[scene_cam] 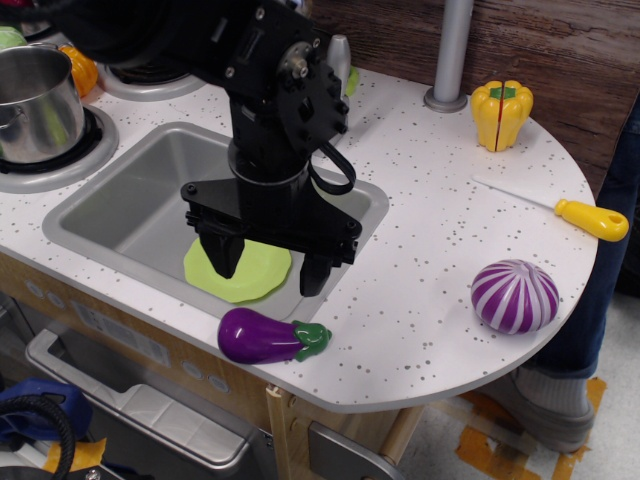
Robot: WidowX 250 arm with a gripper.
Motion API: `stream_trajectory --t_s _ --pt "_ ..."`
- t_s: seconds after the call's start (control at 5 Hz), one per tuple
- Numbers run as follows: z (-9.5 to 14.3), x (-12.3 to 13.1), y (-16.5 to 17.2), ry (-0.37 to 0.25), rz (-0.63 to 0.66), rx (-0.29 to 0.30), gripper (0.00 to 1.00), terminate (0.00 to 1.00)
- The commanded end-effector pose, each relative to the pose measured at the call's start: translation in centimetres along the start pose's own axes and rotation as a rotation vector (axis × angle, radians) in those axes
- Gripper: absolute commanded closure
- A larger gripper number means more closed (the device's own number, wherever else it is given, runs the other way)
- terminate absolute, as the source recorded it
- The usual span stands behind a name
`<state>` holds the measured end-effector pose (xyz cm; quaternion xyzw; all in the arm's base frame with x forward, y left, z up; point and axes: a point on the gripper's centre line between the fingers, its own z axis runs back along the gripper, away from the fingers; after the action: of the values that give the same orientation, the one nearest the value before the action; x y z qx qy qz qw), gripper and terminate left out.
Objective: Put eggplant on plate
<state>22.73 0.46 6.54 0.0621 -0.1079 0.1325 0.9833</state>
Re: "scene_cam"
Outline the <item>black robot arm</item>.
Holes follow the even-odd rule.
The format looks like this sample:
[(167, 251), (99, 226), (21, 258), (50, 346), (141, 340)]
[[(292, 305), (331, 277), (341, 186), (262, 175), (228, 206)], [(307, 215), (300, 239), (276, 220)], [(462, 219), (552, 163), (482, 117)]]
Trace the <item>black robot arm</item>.
[(355, 183), (332, 143), (349, 109), (312, 21), (293, 2), (41, 1), (3, 4), (1, 16), (48, 22), (102, 64), (158, 63), (226, 91), (233, 175), (181, 190), (218, 274), (232, 277), (246, 241), (287, 248), (303, 254), (300, 292), (312, 297), (333, 268), (354, 261), (361, 225), (323, 199)]

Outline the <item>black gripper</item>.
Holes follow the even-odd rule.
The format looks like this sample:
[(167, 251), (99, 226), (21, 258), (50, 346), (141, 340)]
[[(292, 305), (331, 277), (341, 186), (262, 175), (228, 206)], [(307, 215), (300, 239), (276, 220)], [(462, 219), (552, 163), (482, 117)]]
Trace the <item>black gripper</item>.
[(333, 264), (355, 260), (360, 222), (323, 199), (305, 172), (280, 184), (237, 176), (192, 181), (181, 187), (181, 196), (189, 205), (187, 224), (224, 279), (234, 276), (246, 240), (306, 254), (302, 296), (321, 293)]

